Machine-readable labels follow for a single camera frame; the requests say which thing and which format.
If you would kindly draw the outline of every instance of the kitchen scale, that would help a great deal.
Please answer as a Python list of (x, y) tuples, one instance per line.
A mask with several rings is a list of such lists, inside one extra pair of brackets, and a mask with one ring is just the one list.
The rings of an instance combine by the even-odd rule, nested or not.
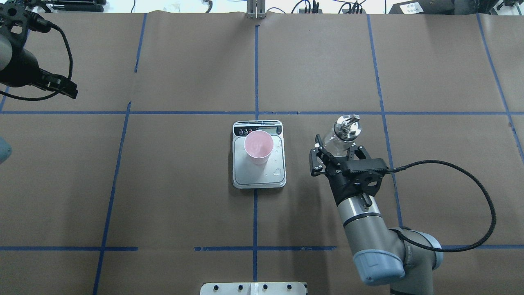
[[(244, 149), (246, 136), (263, 130), (273, 138), (273, 151), (266, 163), (253, 163)], [(284, 133), (278, 120), (238, 121), (233, 124), (233, 185), (236, 188), (283, 187), (286, 184)]]

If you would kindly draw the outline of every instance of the blue joint cap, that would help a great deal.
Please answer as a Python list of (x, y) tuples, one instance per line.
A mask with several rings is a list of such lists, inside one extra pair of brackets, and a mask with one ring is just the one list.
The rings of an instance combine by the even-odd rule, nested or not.
[(11, 155), (11, 146), (0, 137), (0, 164), (2, 164)]
[(353, 255), (353, 262), (362, 282), (368, 286), (391, 284), (405, 275), (402, 260), (388, 251), (362, 250)]
[[(431, 247), (442, 249), (442, 246), (440, 245), (439, 241), (437, 241), (432, 235), (422, 233), (416, 230), (410, 230), (410, 231), (423, 236), (426, 240), (428, 240)], [(437, 268), (439, 268), (439, 266), (442, 264), (442, 261), (444, 261), (444, 253), (435, 252), (435, 265), (433, 265), (433, 270), (436, 270)]]

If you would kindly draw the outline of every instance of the pink cup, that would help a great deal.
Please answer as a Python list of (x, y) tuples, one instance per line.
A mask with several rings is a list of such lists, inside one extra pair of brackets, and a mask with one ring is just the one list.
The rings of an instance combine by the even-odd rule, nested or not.
[(253, 131), (246, 136), (244, 149), (253, 163), (264, 164), (273, 151), (273, 138), (266, 131)]

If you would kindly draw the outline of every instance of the label sticker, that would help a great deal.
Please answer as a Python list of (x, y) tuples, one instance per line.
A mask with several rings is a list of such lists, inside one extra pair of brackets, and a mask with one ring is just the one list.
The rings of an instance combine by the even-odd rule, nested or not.
[(415, 13), (424, 12), (424, 10), (422, 9), (422, 6), (420, 6), (418, 2), (400, 5), (399, 7), (400, 9), (402, 9), (402, 12), (404, 14), (415, 14)]

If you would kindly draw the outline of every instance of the scale platform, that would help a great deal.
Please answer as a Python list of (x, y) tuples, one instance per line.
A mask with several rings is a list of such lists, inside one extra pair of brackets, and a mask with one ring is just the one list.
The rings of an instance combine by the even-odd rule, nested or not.
[[(266, 163), (253, 163), (244, 149), (251, 131), (264, 130), (273, 138), (273, 151)], [(286, 184), (286, 158), (282, 123), (278, 120), (238, 121), (233, 124), (233, 185), (236, 188), (283, 187)]]

